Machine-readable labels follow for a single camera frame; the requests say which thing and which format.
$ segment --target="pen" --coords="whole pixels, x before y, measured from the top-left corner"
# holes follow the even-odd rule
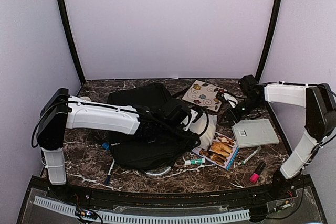
[[[104,182],[104,185],[108,185],[109,184],[110,177],[111,177],[111,172],[112,172],[113,167],[114,167],[114,159],[113,159],[112,164],[110,166],[110,170],[109,170],[109,173],[107,174],[107,177],[106,177],[106,180]]]
[[[239,163],[239,165],[245,165],[247,161],[249,161],[254,155],[256,155],[261,150],[261,146],[259,146],[251,155],[249,155],[243,162]]]

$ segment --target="book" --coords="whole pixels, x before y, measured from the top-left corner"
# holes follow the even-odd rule
[[[208,150],[196,147],[192,152],[221,168],[229,170],[239,152],[239,148],[236,141],[216,132]]]
[[[196,80],[182,97],[183,101],[196,104],[205,109],[218,112],[222,102],[216,98],[217,93],[224,93],[226,89]]]

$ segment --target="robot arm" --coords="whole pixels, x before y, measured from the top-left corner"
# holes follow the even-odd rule
[[[89,128],[135,135],[152,130],[142,127],[142,122],[153,122],[153,126],[174,127],[177,134],[199,141],[197,134],[188,131],[197,115],[196,111],[177,99],[171,99],[163,107],[151,111],[142,106],[115,106],[86,101],[69,96],[67,89],[59,89],[41,111],[37,142],[44,153],[50,182],[64,185],[67,181],[62,149],[65,128]]]
[[[293,153],[283,163],[280,172],[285,179],[295,177],[316,155],[322,144],[336,127],[336,103],[329,85],[301,85],[291,83],[258,84],[253,76],[239,80],[243,94],[247,97],[234,108],[225,111],[223,118],[231,125],[238,123],[244,115],[263,102],[279,102],[306,108],[306,125],[303,136]]]

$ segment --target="marble surface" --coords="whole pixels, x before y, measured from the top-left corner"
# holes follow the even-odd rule
[[[237,80],[206,79],[202,81],[227,89],[235,95],[241,95]],[[194,80],[87,81],[78,96],[88,96],[94,102],[106,103],[109,93],[113,91],[131,89],[152,82],[163,83],[174,94],[189,87]],[[229,108],[229,104],[226,103],[223,104],[218,113],[209,112],[209,114],[217,114],[218,118],[220,118],[227,108]],[[269,118],[271,120],[265,108],[260,108],[259,113],[261,115],[260,119]],[[248,118],[256,115],[258,113],[254,111]],[[218,126],[217,131],[233,138],[232,130],[228,126]],[[149,178],[136,170],[123,169],[115,165],[110,183],[105,186],[103,183],[113,157],[109,151],[104,150],[97,144],[95,139],[98,136],[104,137],[107,133],[90,129],[66,130],[64,154],[68,181],[74,185],[91,188],[142,193],[201,193],[269,184],[272,181],[274,171],[288,158],[287,151],[277,130],[276,133],[280,140],[279,144],[263,146],[261,151],[245,166],[238,166],[238,163],[252,153],[255,147],[240,149],[229,171],[209,162],[202,165],[184,166],[184,159],[198,158],[195,154],[187,152],[177,160],[175,166],[168,174],[160,178]],[[266,167],[258,182],[252,184],[249,178],[261,161],[266,163]]]

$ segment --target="white wall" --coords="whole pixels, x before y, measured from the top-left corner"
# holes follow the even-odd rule
[[[66,0],[87,79],[240,78],[274,0]]]
[[[30,136],[60,87],[77,93],[80,82],[57,0],[0,0],[1,223],[16,223],[30,177],[41,171]]]
[[[262,81],[327,82],[336,90],[336,0],[282,0]],[[303,133],[305,110],[274,105],[292,147]],[[336,141],[322,149],[307,169],[325,215],[335,223]]]

